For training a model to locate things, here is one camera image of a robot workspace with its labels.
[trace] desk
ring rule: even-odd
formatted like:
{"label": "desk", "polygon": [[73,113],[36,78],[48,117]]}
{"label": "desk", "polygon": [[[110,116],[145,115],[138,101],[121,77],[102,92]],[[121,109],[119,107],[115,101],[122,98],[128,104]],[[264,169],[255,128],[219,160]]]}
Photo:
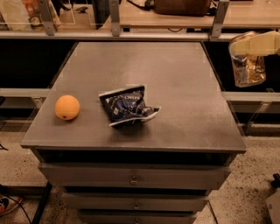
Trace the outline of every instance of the desk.
{"label": "desk", "polygon": [[[223,28],[280,28],[280,2],[268,4],[265,0],[230,2]],[[186,17],[159,15],[139,10],[122,1],[120,5],[122,28],[211,28],[214,17]]]}
{"label": "desk", "polygon": [[[109,127],[98,94],[134,84],[161,111]],[[53,111],[65,94],[81,105],[70,122]],[[193,223],[245,152],[200,43],[79,43],[21,144],[87,223]]]}

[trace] black wire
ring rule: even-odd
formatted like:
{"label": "black wire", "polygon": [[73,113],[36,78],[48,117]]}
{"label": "black wire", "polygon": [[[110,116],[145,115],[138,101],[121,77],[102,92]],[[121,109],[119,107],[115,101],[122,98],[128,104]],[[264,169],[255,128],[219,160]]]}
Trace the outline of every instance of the black wire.
{"label": "black wire", "polygon": [[5,150],[5,151],[8,151],[8,149],[7,149],[7,148],[5,148],[5,147],[3,147],[1,144],[0,144],[0,147],[1,147],[1,149],[0,149],[0,150]]}
{"label": "black wire", "polygon": [[217,220],[217,217],[216,217],[216,215],[215,215],[215,212],[214,212],[214,210],[213,210],[213,208],[212,208],[212,206],[211,206],[210,201],[208,201],[208,205],[209,205],[209,208],[210,208],[210,212],[212,213],[213,218],[215,219],[216,224],[219,224],[219,223],[218,223],[218,220]]}
{"label": "black wire", "polygon": [[168,30],[168,31],[171,31],[171,32],[180,32],[180,31],[182,31],[183,29],[178,29],[177,31],[174,31],[174,30],[172,30],[172,29],[170,29],[170,28],[167,28],[167,30]]}
{"label": "black wire", "polygon": [[32,224],[32,222],[31,222],[31,220],[30,220],[30,218],[29,218],[27,212],[25,211],[24,207],[23,207],[18,201],[14,200],[13,198],[11,198],[11,197],[8,196],[8,195],[5,195],[5,194],[3,194],[3,193],[1,193],[1,194],[2,194],[4,197],[7,197],[8,199],[15,201],[15,202],[23,209],[24,214],[25,214],[25,216],[27,217],[29,223]]}

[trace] speckled concrete floor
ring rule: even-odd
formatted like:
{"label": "speckled concrete floor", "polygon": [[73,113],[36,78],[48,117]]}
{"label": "speckled concrete floor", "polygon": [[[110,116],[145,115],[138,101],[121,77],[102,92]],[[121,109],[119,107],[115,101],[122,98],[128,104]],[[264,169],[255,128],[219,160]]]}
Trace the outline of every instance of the speckled concrete floor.
{"label": "speckled concrete floor", "polygon": [[[277,128],[256,128],[252,136],[245,136],[248,151],[238,155],[231,164],[232,173],[219,191],[210,194],[210,202],[219,224],[270,224],[265,200],[275,192],[270,186],[272,174],[280,172],[280,136]],[[20,147],[26,129],[16,124],[0,130],[0,143],[9,150],[0,150],[0,184],[8,186],[44,186],[46,180],[37,169],[39,161]],[[61,199],[61,190],[52,189],[41,218],[41,224],[80,224],[76,211]],[[34,216],[39,197],[26,196],[23,207]],[[28,223],[21,209],[0,218],[1,224]],[[209,206],[198,213],[194,224],[214,224]]]}

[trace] orange fruit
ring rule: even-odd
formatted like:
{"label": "orange fruit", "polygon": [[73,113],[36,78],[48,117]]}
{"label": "orange fruit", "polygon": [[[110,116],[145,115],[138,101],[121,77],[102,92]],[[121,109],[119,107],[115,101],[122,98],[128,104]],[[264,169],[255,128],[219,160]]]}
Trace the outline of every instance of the orange fruit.
{"label": "orange fruit", "polygon": [[75,97],[65,94],[55,102],[54,111],[60,119],[72,120],[79,114],[80,104]]}

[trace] gray tabletop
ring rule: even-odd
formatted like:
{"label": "gray tabletop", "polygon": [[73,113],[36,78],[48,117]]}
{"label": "gray tabletop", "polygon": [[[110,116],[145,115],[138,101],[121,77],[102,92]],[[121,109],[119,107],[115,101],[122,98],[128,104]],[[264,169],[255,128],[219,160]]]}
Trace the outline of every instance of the gray tabletop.
{"label": "gray tabletop", "polygon": [[[144,84],[149,122],[109,127],[98,94]],[[60,120],[62,95],[80,102],[72,121]],[[200,43],[81,42],[28,129],[25,148],[110,151],[245,151],[235,120]]]}

